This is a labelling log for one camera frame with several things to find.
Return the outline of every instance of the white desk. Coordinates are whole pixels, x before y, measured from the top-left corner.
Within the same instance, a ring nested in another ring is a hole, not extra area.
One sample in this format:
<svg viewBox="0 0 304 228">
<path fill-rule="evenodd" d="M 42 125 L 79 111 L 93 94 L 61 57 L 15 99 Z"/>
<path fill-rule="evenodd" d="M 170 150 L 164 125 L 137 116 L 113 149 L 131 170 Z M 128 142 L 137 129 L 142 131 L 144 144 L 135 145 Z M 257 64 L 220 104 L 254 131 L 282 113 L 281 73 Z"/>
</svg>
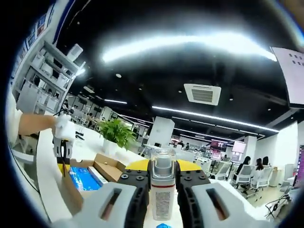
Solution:
<svg viewBox="0 0 304 228">
<path fill-rule="evenodd" d="M 95 158 L 95 155 L 102 149 L 103 137 L 100 136 L 99 133 L 87 128 L 83 128 L 82 132 L 84 133 L 83 138 L 85 140 L 75 141 L 72 158 L 77 160 L 93 160 Z M 44 207 L 50 220 L 54 222 L 58 219 L 70 218 L 72 215 L 61 195 L 64 195 L 66 189 L 63 188 L 61 184 L 62 174 L 58 169 L 57 161 L 53 153 L 52 138 L 53 136 L 51 130 L 40 132 L 40 137 L 37 145 L 37 177 Z M 136 153 L 126 151 L 124 149 L 118 151 L 115 155 L 115 158 L 126 165 L 130 162 L 144 159 Z M 227 190 L 231 191 L 236 197 L 243 201 L 245 211 L 249 215 L 259 220 L 264 219 L 264 217 L 260 216 L 258 211 L 247 200 L 245 200 L 245 198 L 242 197 L 237 192 L 237 190 L 234 189 L 228 182 L 219 182 Z M 178 207 L 174 208 L 175 210 L 177 209 L 175 213 L 179 213 Z M 182 227 L 182 223 L 179 223 L 178 221 L 180 221 L 180 214 L 179 216 L 173 216 L 172 222 L 174 223 L 174 228 Z"/>
</svg>

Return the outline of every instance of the bottle label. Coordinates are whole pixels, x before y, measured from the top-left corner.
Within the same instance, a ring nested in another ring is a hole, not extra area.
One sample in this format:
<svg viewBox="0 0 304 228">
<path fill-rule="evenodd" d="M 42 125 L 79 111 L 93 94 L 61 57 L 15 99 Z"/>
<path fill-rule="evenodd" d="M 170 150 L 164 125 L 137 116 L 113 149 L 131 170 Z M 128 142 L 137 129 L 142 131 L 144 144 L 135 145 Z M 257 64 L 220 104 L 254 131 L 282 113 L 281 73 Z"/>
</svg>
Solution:
<svg viewBox="0 0 304 228">
<path fill-rule="evenodd" d="M 170 192 L 156 193 L 156 216 L 166 218 L 169 216 Z"/>
</svg>

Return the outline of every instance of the plastic bottle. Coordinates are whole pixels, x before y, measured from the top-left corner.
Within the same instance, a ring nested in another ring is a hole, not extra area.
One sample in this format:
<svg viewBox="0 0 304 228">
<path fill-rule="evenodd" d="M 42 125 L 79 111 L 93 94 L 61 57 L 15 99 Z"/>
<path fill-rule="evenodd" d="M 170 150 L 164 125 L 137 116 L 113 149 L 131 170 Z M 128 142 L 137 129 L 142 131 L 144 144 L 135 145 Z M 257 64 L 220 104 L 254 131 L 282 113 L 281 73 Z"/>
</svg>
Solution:
<svg viewBox="0 0 304 228">
<path fill-rule="evenodd" d="M 151 152 L 151 197 L 154 220 L 171 219 L 175 191 L 175 152 L 154 149 Z"/>
</svg>

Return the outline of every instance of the cardboard box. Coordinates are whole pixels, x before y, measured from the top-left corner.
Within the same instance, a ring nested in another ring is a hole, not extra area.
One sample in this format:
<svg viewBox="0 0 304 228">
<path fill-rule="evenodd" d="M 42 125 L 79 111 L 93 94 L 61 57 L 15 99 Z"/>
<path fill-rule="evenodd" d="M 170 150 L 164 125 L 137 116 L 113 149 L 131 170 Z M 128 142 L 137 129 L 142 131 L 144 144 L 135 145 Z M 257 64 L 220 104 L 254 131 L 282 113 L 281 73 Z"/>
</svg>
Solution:
<svg viewBox="0 0 304 228">
<path fill-rule="evenodd" d="M 71 167 L 81 168 L 93 166 L 109 182 L 117 182 L 125 169 L 125 165 L 121 162 L 102 154 L 97 154 L 94 161 L 82 160 L 77 162 L 75 159 L 71 159 L 70 165 Z M 67 171 L 65 171 L 65 175 L 62 177 L 62 181 L 73 198 L 77 209 L 76 213 L 79 212 L 81 210 L 84 198 L 88 197 L 95 191 L 78 191 Z"/>
</svg>

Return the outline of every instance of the white pot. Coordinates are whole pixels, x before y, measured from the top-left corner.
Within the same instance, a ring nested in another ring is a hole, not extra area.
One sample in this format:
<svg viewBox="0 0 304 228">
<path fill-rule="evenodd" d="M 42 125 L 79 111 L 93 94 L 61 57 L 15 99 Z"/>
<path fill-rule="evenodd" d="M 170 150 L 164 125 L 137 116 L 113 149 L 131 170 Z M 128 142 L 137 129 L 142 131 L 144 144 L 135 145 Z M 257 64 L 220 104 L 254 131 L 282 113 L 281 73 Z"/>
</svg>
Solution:
<svg viewBox="0 0 304 228">
<path fill-rule="evenodd" d="M 119 148 L 119 146 L 116 143 L 104 139 L 103 149 L 104 149 L 104 153 L 106 155 L 113 157 L 116 154 L 116 151 L 118 150 L 118 148 Z"/>
</svg>

